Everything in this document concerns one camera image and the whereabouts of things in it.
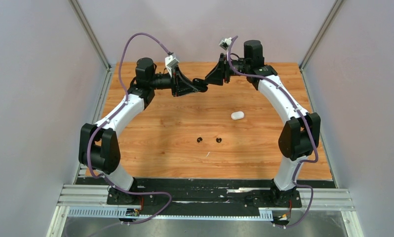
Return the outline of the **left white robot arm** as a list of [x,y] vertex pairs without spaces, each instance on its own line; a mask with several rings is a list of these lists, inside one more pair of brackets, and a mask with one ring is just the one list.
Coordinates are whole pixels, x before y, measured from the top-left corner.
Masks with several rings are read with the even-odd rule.
[[167,73],[158,73],[151,58],[139,59],[127,95],[107,116],[95,124],[84,124],[80,130],[79,162],[86,165],[91,173],[99,171],[98,176],[119,190],[120,198],[127,204],[138,200],[139,191],[134,187],[135,178],[120,163],[118,137],[149,106],[156,89],[170,89],[173,96],[207,91],[203,80],[189,80],[179,66],[166,66],[166,69]]

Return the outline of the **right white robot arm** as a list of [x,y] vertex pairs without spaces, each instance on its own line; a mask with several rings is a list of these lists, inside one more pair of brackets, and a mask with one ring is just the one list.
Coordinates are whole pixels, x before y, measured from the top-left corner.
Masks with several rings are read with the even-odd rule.
[[222,39],[219,46],[225,50],[218,64],[205,77],[208,84],[223,85],[232,76],[244,76],[254,88],[271,103],[281,121],[283,129],[278,139],[282,154],[279,170],[273,179],[270,201],[282,206],[289,200],[289,190],[297,187],[296,180],[304,163],[318,161],[318,144],[321,118],[310,113],[296,101],[285,88],[277,71],[265,64],[263,47],[259,40],[244,42],[244,57],[232,59],[232,47],[236,37]]

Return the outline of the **white earbud charging case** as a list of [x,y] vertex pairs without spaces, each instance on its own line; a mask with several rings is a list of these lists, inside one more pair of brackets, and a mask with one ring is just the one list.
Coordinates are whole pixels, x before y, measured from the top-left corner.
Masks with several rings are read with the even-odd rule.
[[242,111],[237,111],[237,112],[231,113],[232,120],[240,120],[240,119],[243,119],[244,117],[245,117],[245,114]]

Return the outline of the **black earbud charging case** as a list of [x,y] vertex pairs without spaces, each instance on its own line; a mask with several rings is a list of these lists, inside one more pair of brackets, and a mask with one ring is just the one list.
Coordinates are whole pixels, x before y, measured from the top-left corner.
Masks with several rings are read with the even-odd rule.
[[193,90],[196,92],[205,93],[208,90],[208,84],[203,79],[194,78],[192,80]]

